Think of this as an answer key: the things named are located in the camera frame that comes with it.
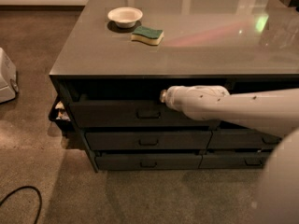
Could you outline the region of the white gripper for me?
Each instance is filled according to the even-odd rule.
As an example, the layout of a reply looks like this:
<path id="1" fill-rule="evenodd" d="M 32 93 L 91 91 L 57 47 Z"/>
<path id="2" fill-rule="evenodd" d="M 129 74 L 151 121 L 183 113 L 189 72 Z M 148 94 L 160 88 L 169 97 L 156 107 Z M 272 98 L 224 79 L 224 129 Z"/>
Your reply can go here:
<path id="1" fill-rule="evenodd" d="M 172 86 L 160 92 L 160 102 L 178 112 L 191 113 L 199 110 L 199 92 L 195 87 Z"/>

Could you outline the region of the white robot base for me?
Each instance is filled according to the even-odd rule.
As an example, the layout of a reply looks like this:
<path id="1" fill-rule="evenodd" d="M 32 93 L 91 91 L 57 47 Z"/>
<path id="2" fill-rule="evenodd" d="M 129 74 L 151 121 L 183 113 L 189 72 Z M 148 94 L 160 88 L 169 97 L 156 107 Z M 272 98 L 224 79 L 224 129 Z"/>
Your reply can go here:
<path id="1" fill-rule="evenodd" d="M 16 66 L 0 48 L 0 103 L 15 99 L 18 92 Z"/>

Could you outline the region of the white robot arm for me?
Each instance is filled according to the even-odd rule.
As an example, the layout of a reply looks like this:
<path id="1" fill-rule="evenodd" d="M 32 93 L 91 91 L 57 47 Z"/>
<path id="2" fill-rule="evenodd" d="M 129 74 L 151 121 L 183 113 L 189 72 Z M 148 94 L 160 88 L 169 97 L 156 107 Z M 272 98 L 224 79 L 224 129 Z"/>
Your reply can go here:
<path id="1" fill-rule="evenodd" d="M 298 88 L 231 94 L 223 86 L 172 86 L 160 101 L 190 119 L 219 119 L 280 137 L 261 174 L 252 224 L 299 224 Z"/>

